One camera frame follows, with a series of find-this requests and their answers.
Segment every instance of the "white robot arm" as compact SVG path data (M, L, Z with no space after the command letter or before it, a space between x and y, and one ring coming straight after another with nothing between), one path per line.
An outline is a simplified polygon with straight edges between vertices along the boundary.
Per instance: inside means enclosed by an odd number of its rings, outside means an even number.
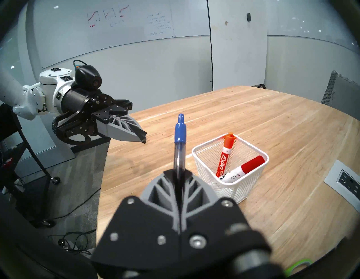
M91 65L82 65L75 74L69 69L53 68L40 73L40 82L21 86L7 71L0 74L0 100L13 107L18 116L32 120L51 113L55 135L63 142L79 145L91 135L121 141L146 142L146 132L127 112L128 100L114 100L99 89L102 79ZM81 134L84 141L71 136Z

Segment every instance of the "electrical outlet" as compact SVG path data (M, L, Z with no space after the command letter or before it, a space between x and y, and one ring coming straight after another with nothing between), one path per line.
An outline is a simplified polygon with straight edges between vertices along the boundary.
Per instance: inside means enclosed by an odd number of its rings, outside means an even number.
M344 170L341 171L338 182L346 187L346 189L348 189L360 200L360 184Z
M360 176L357 173L336 160L324 182L360 212Z

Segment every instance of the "metal stand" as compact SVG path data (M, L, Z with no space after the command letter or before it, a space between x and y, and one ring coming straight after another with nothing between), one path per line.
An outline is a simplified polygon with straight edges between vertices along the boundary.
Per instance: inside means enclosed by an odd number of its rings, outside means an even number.
M17 128L17 132L19 133L21 139L23 140L23 142L21 144L18 145L19 150L17 151L17 155L16 155L16 159L14 160L14 162L12 163L11 166L11 170L14 171L16 168L17 163L19 162L21 156L23 155L23 153L25 152L26 149L29 150L31 156L34 158L35 162L39 165L39 167L41 168L41 170L44 172L45 176L47 177L46 183L45 183L45 189L42 195L42 199L41 199L41 207L40 207L40 213L36 214L35 210L33 208L33 206L29 205L25 199L25 196L23 193L21 193L20 191L15 191L16 193L14 193L15 197L19 200L25 203L25 206L22 206L23 209L25 210L29 210L30 213L33 215L34 220L31 221L30 223L34 226L34 227L41 227L41 226L46 226L46 227L53 227L55 225L55 222L53 220L46 220L46 208L47 208L47 199L48 199L48 191L49 191L49 185L50 182L52 182L54 185L57 185L60 183L60 178L57 176L51 176L48 171L45 169L45 167L42 165L42 163L40 162L40 160L38 159L38 157L36 156L35 152L32 150L29 142L27 141L26 137L24 136L23 132L22 132L22 127L20 125L20 122L18 120L18 117L15 113L12 112L12 108L9 106L8 110L11 112L12 118L14 120L14 125Z

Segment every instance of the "table surface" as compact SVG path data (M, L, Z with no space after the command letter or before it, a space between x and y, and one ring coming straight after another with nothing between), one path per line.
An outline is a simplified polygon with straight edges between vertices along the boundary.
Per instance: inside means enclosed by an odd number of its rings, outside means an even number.
M97 241L123 198L139 196L153 178L172 168L179 113L187 126L186 168L196 175L191 149L229 131L269 155L239 206L272 246L274 262L288 267L302 258L315 261L351 235L359 214L324 179L337 159L360 173L359 121L298 96L239 86L131 114L148 133L147 142L111 139Z

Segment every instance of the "pen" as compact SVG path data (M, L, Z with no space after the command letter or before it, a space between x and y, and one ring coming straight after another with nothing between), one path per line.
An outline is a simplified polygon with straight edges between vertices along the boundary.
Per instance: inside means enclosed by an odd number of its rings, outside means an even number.
M186 124L184 122L184 115L179 114L177 124L175 126L174 138L174 171L175 171L175 197L179 211L184 193L184 172L185 172L185 156L186 156Z
M225 183L232 183L238 180L239 178L243 177L245 174L248 174L252 170L256 169L258 166L265 163L265 160L262 156L257 156L250 161L242 164L241 166L237 167L236 169L224 174L220 177L220 180Z
M216 177L221 177L224 174L226 164L231 153L231 148L233 148L235 139L236 137L233 133L228 133L225 136L224 147L222 148L219 165L217 166Z

